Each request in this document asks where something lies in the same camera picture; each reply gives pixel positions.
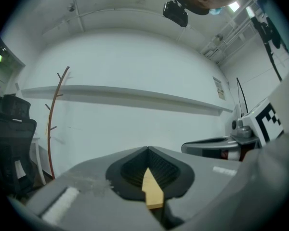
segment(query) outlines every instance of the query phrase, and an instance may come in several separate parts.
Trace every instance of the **ceiling light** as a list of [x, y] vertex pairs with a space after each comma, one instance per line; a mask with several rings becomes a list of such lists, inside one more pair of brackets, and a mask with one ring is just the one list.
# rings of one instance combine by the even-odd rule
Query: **ceiling light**
[[237, 9], [240, 7], [240, 5], [238, 4], [238, 2], [234, 2], [228, 5], [233, 12], [237, 11]]
[[248, 7], [246, 8], [246, 11], [247, 11], [247, 13], [249, 14], [250, 19], [253, 18], [253, 17], [255, 17], [255, 13], [254, 13], [254, 11], [251, 9], [250, 6], [248, 6]]

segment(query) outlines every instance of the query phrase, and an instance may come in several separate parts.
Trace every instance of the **camera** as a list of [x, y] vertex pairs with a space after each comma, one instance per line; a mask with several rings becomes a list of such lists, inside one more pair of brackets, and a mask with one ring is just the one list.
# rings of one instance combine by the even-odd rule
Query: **camera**
[[163, 15], [181, 27], [186, 27], [188, 24], [187, 12], [185, 12], [184, 7], [178, 5], [177, 1], [166, 2]]

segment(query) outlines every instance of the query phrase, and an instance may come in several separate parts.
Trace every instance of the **black office chair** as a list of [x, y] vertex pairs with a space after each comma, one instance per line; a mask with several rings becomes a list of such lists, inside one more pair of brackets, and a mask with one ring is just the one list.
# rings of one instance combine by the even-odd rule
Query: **black office chair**
[[29, 110], [31, 104], [26, 100], [14, 95], [4, 95], [0, 102], [0, 112], [11, 115], [14, 118], [30, 118]]
[[[35, 120], [0, 113], [0, 182], [7, 194], [27, 197], [34, 190], [35, 170], [29, 151], [36, 129]], [[18, 179], [15, 162], [20, 161], [25, 176]]]

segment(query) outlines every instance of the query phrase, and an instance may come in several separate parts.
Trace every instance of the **yellow object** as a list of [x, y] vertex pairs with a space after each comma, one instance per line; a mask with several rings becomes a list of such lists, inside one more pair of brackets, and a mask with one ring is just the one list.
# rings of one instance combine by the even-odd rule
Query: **yellow object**
[[145, 192], [145, 203], [148, 209], [163, 207], [164, 192], [159, 187], [149, 168], [144, 174], [142, 191]]

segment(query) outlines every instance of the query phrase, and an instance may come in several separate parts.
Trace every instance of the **wooden coat rack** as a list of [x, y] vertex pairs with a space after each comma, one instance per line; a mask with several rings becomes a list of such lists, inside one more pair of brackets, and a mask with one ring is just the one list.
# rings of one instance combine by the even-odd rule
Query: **wooden coat rack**
[[57, 73], [57, 75], [60, 78], [60, 81], [59, 81], [57, 89], [56, 89], [56, 91], [54, 93], [53, 102], [52, 102], [51, 108], [47, 104], [45, 104], [46, 107], [50, 110], [49, 120], [48, 120], [48, 128], [47, 128], [47, 145], [48, 145], [48, 158], [49, 158], [50, 170], [52, 172], [53, 179], [55, 179], [55, 176], [54, 176], [54, 172], [53, 172], [52, 154], [51, 154], [51, 148], [50, 148], [50, 138], [51, 138], [50, 131], [55, 129], [55, 128], [57, 128], [57, 126], [52, 127], [52, 117], [53, 117], [54, 103], [56, 102], [57, 97], [63, 96], [63, 94], [58, 94], [58, 92], [59, 92], [59, 89], [61, 87], [62, 81], [63, 81], [64, 77], [66, 76], [66, 73], [67, 73], [68, 69], [69, 69], [69, 66], [66, 67], [62, 77], [59, 75], [59, 73]]

